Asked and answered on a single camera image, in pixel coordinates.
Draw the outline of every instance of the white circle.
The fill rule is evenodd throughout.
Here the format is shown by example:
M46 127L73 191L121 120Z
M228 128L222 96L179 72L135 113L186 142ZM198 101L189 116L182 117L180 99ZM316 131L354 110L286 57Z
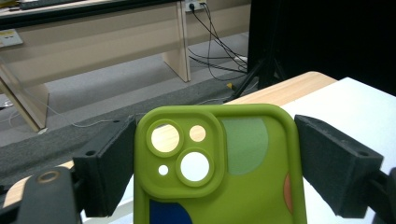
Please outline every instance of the white circle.
M158 168L158 173L160 173L160 175L167 175L169 172L169 169L166 165L162 165L160 166L160 168Z
M181 161L180 169L186 179L200 181L209 173L209 161L202 153L191 152Z

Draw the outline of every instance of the white table surface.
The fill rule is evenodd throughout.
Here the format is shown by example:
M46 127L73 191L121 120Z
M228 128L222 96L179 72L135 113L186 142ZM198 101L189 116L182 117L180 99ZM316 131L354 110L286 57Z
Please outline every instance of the white table surface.
M321 119L385 157L381 170L396 167L396 97L351 78L344 78L305 97L283 105L296 114ZM337 217L308 182L304 182L308 223L372 223L365 219Z

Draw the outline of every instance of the power plug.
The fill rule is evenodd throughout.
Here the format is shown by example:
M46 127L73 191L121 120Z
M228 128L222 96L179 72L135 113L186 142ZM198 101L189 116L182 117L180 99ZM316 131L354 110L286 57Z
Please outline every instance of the power plug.
M206 4L206 0L186 0L186 12L192 11L191 8L193 8L194 11L196 10L201 10L204 9L203 4Z

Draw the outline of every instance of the sticker on desk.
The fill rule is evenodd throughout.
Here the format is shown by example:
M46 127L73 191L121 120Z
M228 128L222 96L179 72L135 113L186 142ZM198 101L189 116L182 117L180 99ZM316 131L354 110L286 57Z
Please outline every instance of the sticker on desk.
M0 48L23 44L15 29L0 31Z

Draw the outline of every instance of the desk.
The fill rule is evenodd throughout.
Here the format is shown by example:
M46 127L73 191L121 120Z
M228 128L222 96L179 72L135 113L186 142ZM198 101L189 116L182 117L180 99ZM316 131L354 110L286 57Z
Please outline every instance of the desk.
M0 48L0 90L34 131L46 126L49 93L45 83L53 80L163 52L163 60L184 81L191 80L187 46L207 41L208 32L192 14L185 13L184 1L88 0L51 8L56 14L70 6L82 10L93 3L109 2L124 3L126 9L101 9L66 20L58 16L52 22L41 17L44 23L27 22L29 26L20 21L15 25L23 45ZM139 7L130 6L136 3ZM250 0L212 0L208 4L220 36L248 30ZM26 17L40 10L48 13L49 9L18 15ZM204 11L196 13L208 24ZM0 14L0 21L13 21L10 18L18 17Z
M229 104L254 103L280 105L292 116L302 114L322 119L382 154L384 173L388 174L395 166L396 97L350 78L336 81L320 73L306 73ZM23 181L8 193L7 204L21 199ZM365 219L336 217L307 182L304 191L308 223L371 223L373 220L371 210Z

